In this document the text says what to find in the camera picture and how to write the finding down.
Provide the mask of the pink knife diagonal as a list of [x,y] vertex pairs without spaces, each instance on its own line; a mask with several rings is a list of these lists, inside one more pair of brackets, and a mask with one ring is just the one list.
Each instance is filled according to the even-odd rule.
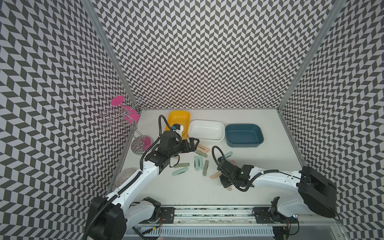
[[216,172],[215,174],[213,174],[213,175],[210,176],[210,179],[211,179],[211,180],[214,180],[214,179],[218,178],[218,177],[221,176],[221,175],[222,175],[221,172]]

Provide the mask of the dark teal storage box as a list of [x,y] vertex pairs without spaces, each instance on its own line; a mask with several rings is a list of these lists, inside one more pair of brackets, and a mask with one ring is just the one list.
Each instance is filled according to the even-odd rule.
[[255,124],[229,124],[225,137],[231,148],[256,148],[264,142],[262,130]]

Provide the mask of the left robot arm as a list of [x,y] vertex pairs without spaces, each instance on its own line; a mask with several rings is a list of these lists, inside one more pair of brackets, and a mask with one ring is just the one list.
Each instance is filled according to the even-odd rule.
[[194,152],[199,139],[182,140],[177,131],[163,132],[140,159],[140,167],[120,187],[106,197],[92,200],[83,239],[121,240],[127,229],[142,221],[157,219],[160,203],[146,198],[136,205],[132,203],[139,193],[166,167],[171,158]]

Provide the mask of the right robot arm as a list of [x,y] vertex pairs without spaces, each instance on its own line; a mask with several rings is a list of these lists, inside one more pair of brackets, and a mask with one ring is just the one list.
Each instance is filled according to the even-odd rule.
[[276,222],[298,215],[338,217],[337,186],[315,169],[304,166],[300,171],[264,170],[252,165],[237,167],[220,157],[215,161],[221,172],[224,188],[233,186],[241,192],[257,187],[268,187],[291,192],[286,197],[275,197],[269,213]]

